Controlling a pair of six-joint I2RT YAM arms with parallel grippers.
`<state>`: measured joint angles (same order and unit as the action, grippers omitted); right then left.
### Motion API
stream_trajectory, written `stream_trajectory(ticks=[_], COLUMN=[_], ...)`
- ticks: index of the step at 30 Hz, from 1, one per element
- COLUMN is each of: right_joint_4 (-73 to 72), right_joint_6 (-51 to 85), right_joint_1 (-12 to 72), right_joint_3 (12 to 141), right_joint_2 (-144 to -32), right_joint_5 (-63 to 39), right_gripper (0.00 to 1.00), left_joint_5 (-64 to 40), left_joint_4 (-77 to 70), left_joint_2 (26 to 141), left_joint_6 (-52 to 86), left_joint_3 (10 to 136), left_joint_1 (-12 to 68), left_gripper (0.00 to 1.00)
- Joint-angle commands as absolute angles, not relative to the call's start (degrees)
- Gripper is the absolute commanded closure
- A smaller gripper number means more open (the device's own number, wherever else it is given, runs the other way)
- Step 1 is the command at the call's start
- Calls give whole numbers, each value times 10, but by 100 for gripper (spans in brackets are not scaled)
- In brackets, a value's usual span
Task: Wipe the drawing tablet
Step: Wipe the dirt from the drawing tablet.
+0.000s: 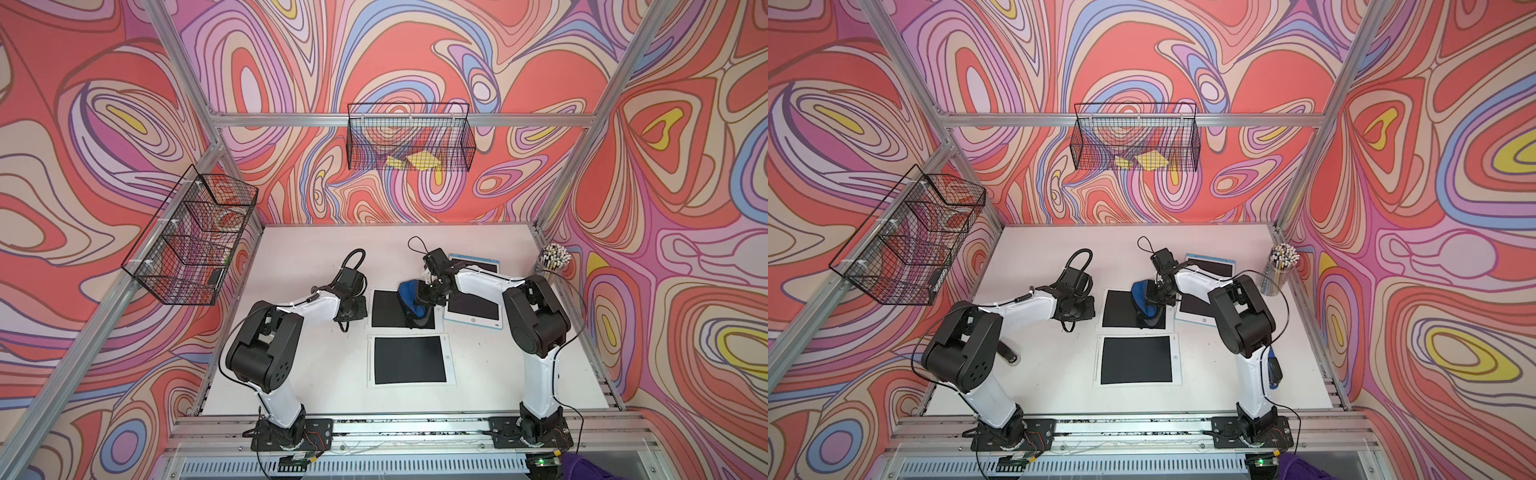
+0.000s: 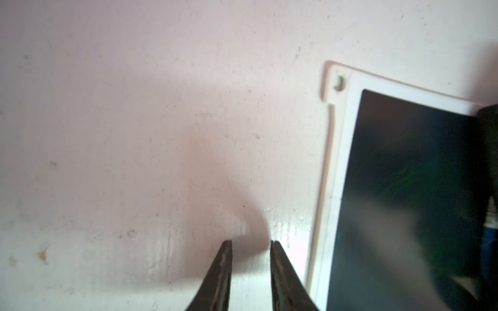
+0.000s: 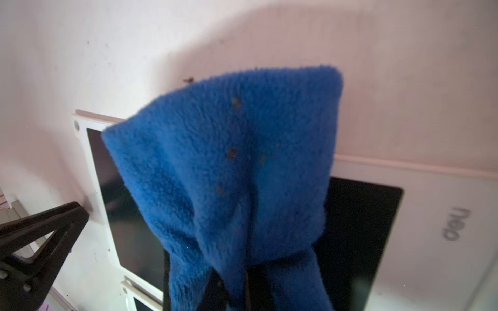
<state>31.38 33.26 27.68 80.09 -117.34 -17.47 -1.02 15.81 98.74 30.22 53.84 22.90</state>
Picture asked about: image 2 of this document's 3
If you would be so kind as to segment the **white tablet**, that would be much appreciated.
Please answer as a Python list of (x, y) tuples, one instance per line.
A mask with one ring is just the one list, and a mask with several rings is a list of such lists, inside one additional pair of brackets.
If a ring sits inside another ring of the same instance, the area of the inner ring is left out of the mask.
[(320, 310), (450, 310), (443, 273), (477, 297), (471, 237), (486, 199), (470, 98), (417, 88), (337, 62), (324, 68), (329, 134), (307, 290)]

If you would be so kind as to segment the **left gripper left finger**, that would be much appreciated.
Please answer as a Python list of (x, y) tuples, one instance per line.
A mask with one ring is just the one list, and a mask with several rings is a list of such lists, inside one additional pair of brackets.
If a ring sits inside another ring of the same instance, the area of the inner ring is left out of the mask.
[(232, 241), (224, 241), (186, 311), (229, 309), (232, 261)]

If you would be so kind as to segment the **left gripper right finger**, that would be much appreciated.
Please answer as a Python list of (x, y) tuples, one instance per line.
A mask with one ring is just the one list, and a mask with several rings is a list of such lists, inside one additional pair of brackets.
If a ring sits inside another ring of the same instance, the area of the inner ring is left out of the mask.
[(280, 242), (271, 241), (270, 258), (272, 309), (274, 311), (318, 311)]

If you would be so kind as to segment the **blue microfibre cloth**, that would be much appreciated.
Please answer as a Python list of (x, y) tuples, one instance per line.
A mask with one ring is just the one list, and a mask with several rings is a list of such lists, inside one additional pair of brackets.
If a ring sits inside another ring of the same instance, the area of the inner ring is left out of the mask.
[[(486, 199), (497, 203), (497, 105), (482, 108), (477, 112), (477, 124), (485, 178), (483, 189)], [(434, 274), (437, 290), (443, 295), (450, 310), (497, 310), (497, 229), (487, 220), (491, 214), (487, 207), (479, 209), (480, 219), (477, 233), (470, 233), (471, 263), (469, 275), (477, 278), (478, 293), (475, 298), (457, 281), (443, 273)]]

